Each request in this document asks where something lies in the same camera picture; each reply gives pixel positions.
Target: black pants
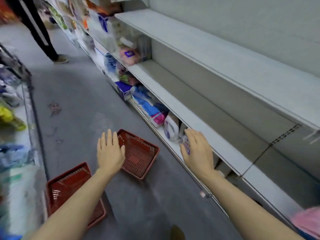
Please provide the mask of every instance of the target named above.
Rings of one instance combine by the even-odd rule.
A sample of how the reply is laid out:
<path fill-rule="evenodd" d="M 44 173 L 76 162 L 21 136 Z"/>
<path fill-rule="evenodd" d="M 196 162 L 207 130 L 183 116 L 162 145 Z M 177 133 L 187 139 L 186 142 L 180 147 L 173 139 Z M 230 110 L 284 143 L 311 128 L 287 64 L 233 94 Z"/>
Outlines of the black pants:
<path fill-rule="evenodd" d="M 51 60 L 59 55 L 51 44 L 49 34 L 43 24 L 33 0 L 6 0 L 8 6 L 21 22 L 30 30 L 34 40 Z"/>

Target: hand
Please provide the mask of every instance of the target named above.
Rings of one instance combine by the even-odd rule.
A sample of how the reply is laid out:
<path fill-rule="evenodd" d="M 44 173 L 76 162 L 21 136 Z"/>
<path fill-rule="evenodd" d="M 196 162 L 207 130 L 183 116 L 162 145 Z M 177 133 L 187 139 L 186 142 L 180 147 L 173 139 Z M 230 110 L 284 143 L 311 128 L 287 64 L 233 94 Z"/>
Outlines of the hand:
<path fill-rule="evenodd" d="M 125 146 L 123 145 L 120 149 L 118 135 L 116 132 L 113 133 L 108 129 L 108 134 L 103 132 L 101 138 L 98 139 L 97 145 L 97 158 L 99 169 L 104 173 L 115 175 L 122 167 L 125 161 Z"/>
<path fill-rule="evenodd" d="M 185 133 L 190 144 L 190 155 L 188 155 L 185 146 L 180 144 L 184 162 L 199 179 L 210 175 L 214 172 L 214 158 L 207 139 L 201 132 L 194 129 L 185 129 Z"/>

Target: store aisle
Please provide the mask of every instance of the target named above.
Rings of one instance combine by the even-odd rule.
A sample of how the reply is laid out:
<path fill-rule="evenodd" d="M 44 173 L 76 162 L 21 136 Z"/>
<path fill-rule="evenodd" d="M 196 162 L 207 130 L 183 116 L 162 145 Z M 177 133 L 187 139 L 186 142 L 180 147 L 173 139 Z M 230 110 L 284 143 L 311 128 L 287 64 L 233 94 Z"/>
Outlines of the store aisle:
<path fill-rule="evenodd" d="M 108 217 L 85 239 L 170 239 L 179 226 L 186 239 L 241 239 L 228 217 L 200 188 L 139 115 L 124 103 L 106 77 L 62 30 L 50 31 L 58 53 L 68 64 L 53 64 L 22 25 L 0 26 L 0 42 L 15 53 L 33 77 L 34 101 L 43 138 L 49 179 L 86 161 L 96 169 L 98 137 L 108 128 L 128 130 L 160 147 L 157 160 L 144 182 L 124 172 L 106 188 Z M 52 114 L 49 105 L 61 107 Z"/>

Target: person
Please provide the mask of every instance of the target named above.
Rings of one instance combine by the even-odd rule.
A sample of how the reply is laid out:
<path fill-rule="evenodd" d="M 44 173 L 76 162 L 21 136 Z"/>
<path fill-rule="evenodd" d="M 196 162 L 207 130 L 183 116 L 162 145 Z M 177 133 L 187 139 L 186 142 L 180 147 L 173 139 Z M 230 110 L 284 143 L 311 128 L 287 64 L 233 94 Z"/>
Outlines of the person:
<path fill-rule="evenodd" d="M 14 14 L 30 30 L 31 35 L 43 52 L 54 63 L 67 63 L 68 59 L 64 55 L 58 55 L 51 44 L 49 34 L 33 0 L 5 0 Z"/>
<path fill-rule="evenodd" d="M 201 132 L 186 129 L 190 155 L 181 153 L 190 170 L 211 190 L 245 240 L 302 240 L 293 230 L 269 214 L 222 177 L 213 166 L 213 151 Z M 30 237 L 30 240 L 79 240 L 91 214 L 112 177 L 125 161 L 117 133 L 102 133 L 97 144 L 98 170 Z"/>

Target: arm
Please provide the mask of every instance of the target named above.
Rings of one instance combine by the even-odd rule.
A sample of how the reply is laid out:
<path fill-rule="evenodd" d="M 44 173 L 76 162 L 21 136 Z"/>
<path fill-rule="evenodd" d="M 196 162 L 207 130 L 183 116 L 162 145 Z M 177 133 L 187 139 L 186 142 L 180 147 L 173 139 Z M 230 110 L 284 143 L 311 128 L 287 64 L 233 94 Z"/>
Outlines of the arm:
<path fill-rule="evenodd" d="M 303 239 L 214 169 L 212 148 L 201 132 L 186 129 L 186 134 L 190 155 L 180 145 L 186 165 L 211 190 L 245 240 Z"/>
<path fill-rule="evenodd" d="M 112 177 L 125 161 L 125 147 L 119 147 L 117 133 L 108 130 L 97 145 L 98 170 L 40 228 L 30 240 L 79 240 Z"/>

